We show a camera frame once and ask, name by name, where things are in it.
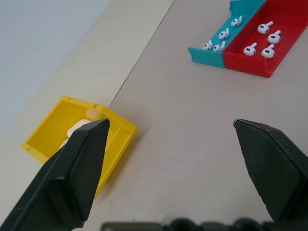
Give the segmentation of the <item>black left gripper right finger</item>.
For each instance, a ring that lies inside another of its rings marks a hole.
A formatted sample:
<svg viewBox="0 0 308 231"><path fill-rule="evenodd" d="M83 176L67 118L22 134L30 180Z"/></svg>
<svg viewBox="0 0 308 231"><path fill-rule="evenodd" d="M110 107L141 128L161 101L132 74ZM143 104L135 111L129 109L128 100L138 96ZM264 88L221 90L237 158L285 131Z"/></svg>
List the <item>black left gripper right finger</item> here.
<svg viewBox="0 0 308 231"><path fill-rule="evenodd" d="M308 221L308 156L282 131L236 119L245 165L274 221Z"/></svg>

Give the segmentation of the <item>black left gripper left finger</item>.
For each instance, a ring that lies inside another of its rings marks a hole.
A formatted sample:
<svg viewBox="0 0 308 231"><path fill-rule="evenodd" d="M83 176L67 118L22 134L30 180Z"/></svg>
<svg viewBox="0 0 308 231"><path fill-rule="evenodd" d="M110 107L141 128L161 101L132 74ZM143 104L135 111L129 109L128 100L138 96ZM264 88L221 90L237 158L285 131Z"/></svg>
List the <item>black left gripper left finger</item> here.
<svg viewBox="0 0 308 231"><path fill-rule="evenodd" d="M72 231L87 221L110 127L100 119L75 130L39 170L0 231Z"/></svg>

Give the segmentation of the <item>yellow plastic bin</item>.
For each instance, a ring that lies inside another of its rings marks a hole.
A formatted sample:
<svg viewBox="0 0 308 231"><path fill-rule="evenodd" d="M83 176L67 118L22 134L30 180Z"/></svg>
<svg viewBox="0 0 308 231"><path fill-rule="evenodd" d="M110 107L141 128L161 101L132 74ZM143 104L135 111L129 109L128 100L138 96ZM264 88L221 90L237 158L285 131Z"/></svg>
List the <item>yellow plastic bin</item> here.
<svg viewBox="0 0 308 231"><path fill-rule="evenodd" d="M73 97L63 96L48 115L22 144L22 149L41 163L49 160L68 138L68 130L82 119L110 122L101 178L96 190L99 194L118 161L122 157L137 127L108 107Z"/></svg>

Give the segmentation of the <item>red plastic tray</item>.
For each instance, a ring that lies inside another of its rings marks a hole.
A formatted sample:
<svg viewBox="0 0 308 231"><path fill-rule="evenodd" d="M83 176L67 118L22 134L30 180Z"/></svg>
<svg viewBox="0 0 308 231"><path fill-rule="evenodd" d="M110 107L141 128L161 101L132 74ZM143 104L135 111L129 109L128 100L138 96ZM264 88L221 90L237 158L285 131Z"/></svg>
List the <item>red plastic tray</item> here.
<svg viewBox="0 0 308 231"><path fill-rule="evenodd" d="M257 27L273 21L267 34L260 34ZM262 77L270 77L285 55L308 26L308 0L266 0L235 39L223 52L227 69ZM273 48L272 59L261 56L270 44L267 38L280 30L282 40ZM257 43L254 56L243 53L245 47Z"/></svg>

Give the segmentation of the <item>teal plastic tray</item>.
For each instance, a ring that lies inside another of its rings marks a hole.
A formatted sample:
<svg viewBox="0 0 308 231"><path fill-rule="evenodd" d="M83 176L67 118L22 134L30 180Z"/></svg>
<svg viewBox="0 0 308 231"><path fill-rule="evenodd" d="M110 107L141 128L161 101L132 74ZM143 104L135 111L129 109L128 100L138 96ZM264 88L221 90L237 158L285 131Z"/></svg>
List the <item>teal plastic tray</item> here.
<svg viewBox="0 0 308 231"><path fill-rule="evenodd" d="M216 44L221 45L222 41L218 38L221 31L225 31L229 28L230 36L225 40L226 45L222 51L207 51L203 48L189 47L188 52L191 55L192 61L195 63L210 65L218 68L225 68L223 60L223 51L227 46L235 39L239 32L244 28L244 26L249 22L252 16L259 10L259 8L264 4L265 0L231 0L229 11L231 12L230 17L225 23L218 29L214 36L210 39L213 46ZM231 27L231 22L234 18L239 18L243 16L242 24L238 27Z"/></svg>

